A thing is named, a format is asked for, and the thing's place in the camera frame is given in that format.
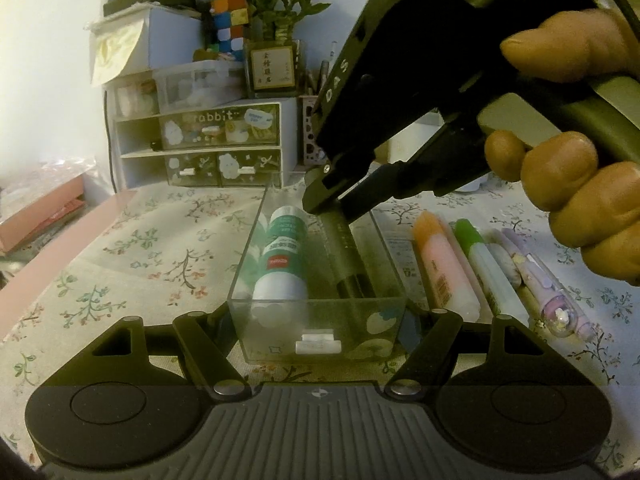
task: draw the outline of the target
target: metal screw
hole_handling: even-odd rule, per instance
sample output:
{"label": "metal screw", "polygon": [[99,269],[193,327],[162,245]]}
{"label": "metal screw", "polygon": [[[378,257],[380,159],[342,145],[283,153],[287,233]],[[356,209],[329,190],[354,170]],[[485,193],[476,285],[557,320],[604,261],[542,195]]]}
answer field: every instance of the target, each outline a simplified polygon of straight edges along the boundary
{"label": "metal screw", "polygon": [[244,383],[237,379],[225,379],[216,383],[213,391],[225,397],[239,395],[244,392]]}
{"label": "metal screw", "polygon": [[413,379],[399,379],[391,383],[389,389],[398,396],[407,397],[419,394],[422,387]]}

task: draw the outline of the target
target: red logo label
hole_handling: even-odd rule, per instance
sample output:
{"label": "red logo label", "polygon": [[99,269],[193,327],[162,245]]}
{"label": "red logo label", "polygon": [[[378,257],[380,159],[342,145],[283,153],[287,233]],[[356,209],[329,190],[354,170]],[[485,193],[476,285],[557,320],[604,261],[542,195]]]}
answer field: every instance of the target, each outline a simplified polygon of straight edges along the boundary
{"label": "red logo label", "polygon": [[285,269],[289,267],[289,257],[283,254],[272,256],[267,260],[267,269]]}

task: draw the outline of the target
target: pink box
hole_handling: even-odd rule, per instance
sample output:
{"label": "pink box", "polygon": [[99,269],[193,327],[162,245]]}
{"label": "pink box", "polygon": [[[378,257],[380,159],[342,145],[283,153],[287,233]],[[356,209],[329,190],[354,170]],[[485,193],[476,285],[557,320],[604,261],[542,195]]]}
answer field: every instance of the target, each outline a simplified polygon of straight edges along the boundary
{"label": "pink box", "polygon": [[82,175],[37,198],[0,223],[0,251],[7,253],[24,240],[38,225],[55,215],[68,202],[84,193]]}

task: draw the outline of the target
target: stacked rubik's cubes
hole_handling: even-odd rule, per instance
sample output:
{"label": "stacked rubik's cubes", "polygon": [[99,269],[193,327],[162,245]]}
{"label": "stacked rubik's cubes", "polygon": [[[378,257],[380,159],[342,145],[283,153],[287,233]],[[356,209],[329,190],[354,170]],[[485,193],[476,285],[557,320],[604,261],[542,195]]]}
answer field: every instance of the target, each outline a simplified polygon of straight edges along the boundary
{"label": "stacked rubik's cubes", "polygon": [[246,0],[213,0],[211,13],[218,31],[217,50],[244,61],[244,42],[249,37],[249,6]]}

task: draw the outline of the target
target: finger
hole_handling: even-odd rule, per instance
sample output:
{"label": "finger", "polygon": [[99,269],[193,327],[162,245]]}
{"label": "finger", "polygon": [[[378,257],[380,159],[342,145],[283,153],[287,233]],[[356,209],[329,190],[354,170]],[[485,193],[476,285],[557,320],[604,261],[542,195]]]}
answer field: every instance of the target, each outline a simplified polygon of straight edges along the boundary
{"label": "finger", "polygon": [[629,24],[608,9],[560,12],[539,28],[502,42],[518,70],[559,83],[587,75],[630,72],[640,76],[640,45]]}
{"label": "finger", "polygon": [[596,274],[640,285],[640,222],[582,248],[582,259]]}
{"label": "finger", "polygon": [[567,132],[542,142],[522,163],[522,187],[542,211],[557,211],[598,171],[598,153],[583,134]]}
{"label": "finger", "polygon": [[551,232],[568,247],[586,247],[640,220],[640,166],[618,162],[601,169],[560,211],[549,215]]}
{"label": "finger", "polygon": [[484,157],[491,170],[507,182],[520,180],[525,145],[513,133],[496,130],[484,143]]}

